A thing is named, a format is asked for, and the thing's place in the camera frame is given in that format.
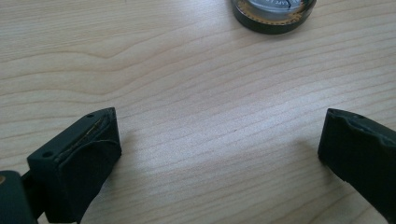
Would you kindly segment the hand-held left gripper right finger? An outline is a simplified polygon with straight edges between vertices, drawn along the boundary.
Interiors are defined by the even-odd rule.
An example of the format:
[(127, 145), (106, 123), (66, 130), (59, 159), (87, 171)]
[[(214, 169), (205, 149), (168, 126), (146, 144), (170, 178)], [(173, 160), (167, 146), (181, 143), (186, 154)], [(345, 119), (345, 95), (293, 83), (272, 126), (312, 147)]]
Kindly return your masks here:
[(396, 131), (364, 116), (330, 108), (318, 157), (389, 224), (396, 224)]

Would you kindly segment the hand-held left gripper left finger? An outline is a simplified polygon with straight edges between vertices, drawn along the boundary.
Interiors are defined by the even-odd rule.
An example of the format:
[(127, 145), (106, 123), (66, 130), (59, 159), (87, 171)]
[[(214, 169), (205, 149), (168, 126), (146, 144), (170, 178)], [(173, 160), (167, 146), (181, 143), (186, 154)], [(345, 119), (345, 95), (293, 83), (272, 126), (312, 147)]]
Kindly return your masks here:
[(91, 112), (28, 158), (48, 221), (80, 222), (121, 156), (116, 110)]

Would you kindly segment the correction tape dispenser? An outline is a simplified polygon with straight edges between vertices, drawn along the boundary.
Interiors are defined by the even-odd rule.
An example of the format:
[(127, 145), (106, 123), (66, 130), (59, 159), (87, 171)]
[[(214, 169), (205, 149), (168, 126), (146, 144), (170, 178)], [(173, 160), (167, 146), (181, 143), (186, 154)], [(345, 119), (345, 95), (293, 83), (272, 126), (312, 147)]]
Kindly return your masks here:
[(317, 0), (231, 0), (233, 14), (248, 29), (282, 35), (297, 29), (312, 13)]

